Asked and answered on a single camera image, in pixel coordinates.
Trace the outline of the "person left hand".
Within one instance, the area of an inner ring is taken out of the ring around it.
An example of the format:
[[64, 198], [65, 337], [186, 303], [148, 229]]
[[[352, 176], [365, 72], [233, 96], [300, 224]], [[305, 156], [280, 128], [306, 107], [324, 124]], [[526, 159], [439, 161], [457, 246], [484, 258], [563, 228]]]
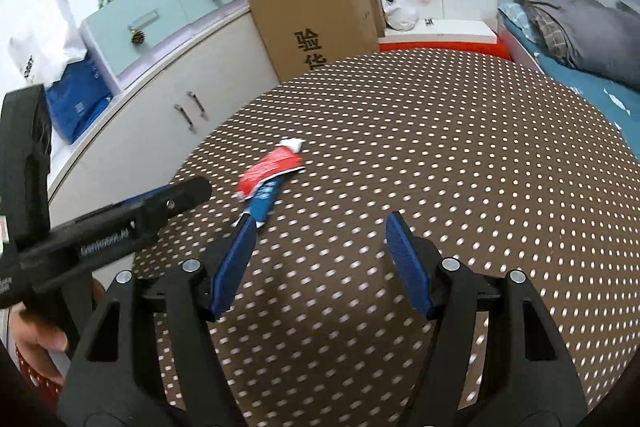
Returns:
[[51, 353], [62, 353], [68, 348], [62, 329], [19, 303], [10, 311], [9, 331], [15, 348], [38, 375], [57, 385], [64, 384], [64, 376], [50, 357]]

